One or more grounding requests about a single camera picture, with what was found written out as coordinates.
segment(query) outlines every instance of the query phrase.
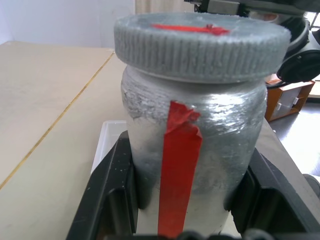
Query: plastic jar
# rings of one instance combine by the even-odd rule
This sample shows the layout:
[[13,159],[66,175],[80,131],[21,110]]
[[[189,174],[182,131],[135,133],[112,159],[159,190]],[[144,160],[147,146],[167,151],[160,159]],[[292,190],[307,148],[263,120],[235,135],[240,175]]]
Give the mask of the plastic jar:
[[[158,29],[153,24],[213,24],[230,32],[213,35]],[[201,132],[202,145],[183,230],[219,233],[261,130],[267,96],[264,78],[281,66],[289,31],[238,16],[158,13],[118,20],[114,39],[117,56],[128,64],[121,93],[137,175],[137,233],[156,234],[158,230],[171,101],[200,113],[194,124]]]

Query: floor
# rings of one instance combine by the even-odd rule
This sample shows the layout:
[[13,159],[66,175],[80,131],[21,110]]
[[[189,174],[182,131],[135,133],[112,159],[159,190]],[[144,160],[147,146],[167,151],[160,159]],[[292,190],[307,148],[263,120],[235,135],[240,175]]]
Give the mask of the floor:
[[320,103],[307,102],[298,114],[270,126],[303,174],[320,177]]

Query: table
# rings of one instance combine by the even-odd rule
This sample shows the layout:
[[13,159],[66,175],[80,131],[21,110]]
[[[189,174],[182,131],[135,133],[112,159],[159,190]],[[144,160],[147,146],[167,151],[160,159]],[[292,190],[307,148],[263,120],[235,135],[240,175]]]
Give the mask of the table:
[[[0,239],[65,239],[90,177],[102,123],[125,119],[124,69],[112,49],[0,45],[0,177],[6,179],[0,189]],[[320,222],[318,198],[266,121],[256,146]]]

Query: jar lid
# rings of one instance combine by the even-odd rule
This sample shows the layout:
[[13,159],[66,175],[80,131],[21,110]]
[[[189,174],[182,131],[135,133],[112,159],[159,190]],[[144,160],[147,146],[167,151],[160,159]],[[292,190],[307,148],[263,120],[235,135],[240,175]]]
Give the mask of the jar lid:
[[[208,25],[229,32],[197,31]],[[192,26],[196,31],[185,30]],[[261,80],[280,68],[290,38],[287,29],[273,23],[209,13],[133,15],[114,25],[115,52],[123,62],[192,83]]]

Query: red tape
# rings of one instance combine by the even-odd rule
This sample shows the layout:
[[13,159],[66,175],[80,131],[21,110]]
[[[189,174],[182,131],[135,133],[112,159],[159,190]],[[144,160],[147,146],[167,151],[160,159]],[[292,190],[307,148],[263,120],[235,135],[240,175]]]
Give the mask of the red tape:
[[199,128],[190,122],[200,113],[171,101],[164,134],[158,234],[176,238],[184,229],[188,202],[202,144]]
[[224,27],[213,26],[212,24],[207,24],[205,27],[165,24],[153,24],[152,26],[157,29],[174,30],[181,32],[208,33],[216,36],[230,33],[230,31],[225,29]]

